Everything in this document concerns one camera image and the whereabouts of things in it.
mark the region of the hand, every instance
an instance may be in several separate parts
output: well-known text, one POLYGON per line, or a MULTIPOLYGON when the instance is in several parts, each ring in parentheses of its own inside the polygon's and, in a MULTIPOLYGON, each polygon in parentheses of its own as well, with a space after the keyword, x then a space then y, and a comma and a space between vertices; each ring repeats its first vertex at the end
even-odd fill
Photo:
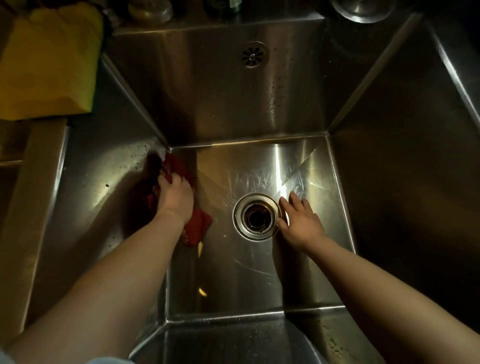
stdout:
POLYGON ((163 175, 158 177, 158 184, 160 185, 160 194, 156 216, 172 213, 178 216, 185 225, 192 217, 193 212, 193 191, 190 184, 176 173, 172 173, 171 184, 163 175))
POLYGON ((288 243, 300 251, 305 251, 309 246, 318 241, 332 241, 325 234, 324 227, 317 214, 313 213, 310 203, 304 198, 300 200, 292 191, 291 204, 283 197, 280 204, 288 214, 290 225, 282 219, 277 219, 277 224, 288 243))

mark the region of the sink bottom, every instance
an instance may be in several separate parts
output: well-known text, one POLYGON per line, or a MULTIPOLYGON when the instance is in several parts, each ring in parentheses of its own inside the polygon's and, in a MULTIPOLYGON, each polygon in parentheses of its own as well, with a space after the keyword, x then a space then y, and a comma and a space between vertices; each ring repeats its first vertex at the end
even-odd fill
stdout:
POLYGON ((196 175, 196 204, 213 223, 202 248, 178 244, 159 299, 165 322, 137 347, 137 363, 383 362, 312 260, 279 232, 256 241, 235 224, 245 196, 294 191, 355 251, 327 138, 172 150, 196 175))

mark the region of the bottle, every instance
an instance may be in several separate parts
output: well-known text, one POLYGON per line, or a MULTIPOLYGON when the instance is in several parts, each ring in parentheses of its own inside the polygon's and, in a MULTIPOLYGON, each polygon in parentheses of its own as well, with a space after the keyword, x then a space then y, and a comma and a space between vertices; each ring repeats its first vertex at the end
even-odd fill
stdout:
POLYGON ((240 11, 242 0, 204 0, 204 8, 213 16, 229 17, 240 11))

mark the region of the drain strainer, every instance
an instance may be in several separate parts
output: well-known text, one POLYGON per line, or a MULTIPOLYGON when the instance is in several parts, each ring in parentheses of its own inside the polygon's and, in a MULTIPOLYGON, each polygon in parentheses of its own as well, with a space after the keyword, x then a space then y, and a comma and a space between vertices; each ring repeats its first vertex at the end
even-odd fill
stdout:
POLYGON ((242 62, 247 68, 256 68, 268 63, 268 48, 262 42, 249 42, 242 52, 242 62))
POLYGON ((281 210, 277 203, 264 194, 246 195, 233 210, 235 227, 251 240, 265 240, 275 234, 279 217, 281 210))

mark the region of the scratch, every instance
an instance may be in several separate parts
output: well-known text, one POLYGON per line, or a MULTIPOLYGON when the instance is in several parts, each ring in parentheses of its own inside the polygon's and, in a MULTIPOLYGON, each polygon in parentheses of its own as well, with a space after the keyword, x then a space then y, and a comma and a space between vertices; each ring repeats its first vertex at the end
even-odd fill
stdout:
POLYGON ((249 269, 249 270, 252 270, 252 271, 254 271, 254 272, 257 272, 257 273, 265 274, 265 275, 267 275, 267 276, 272 276, 272 275, 273 275, 273 274, 271 274, 271 273, 262 272, 261 270, 257 270, 257 269, 254 269, 254 268, 252 268, 252 267, 246 266, 245 264, 239 262, 237 259, 235 259, 235 263, 237 263, 238 265, 240 265, 240 266, 242 266, 242 267, 245 267, 245 268, 247 268, 247 269, 249 269))

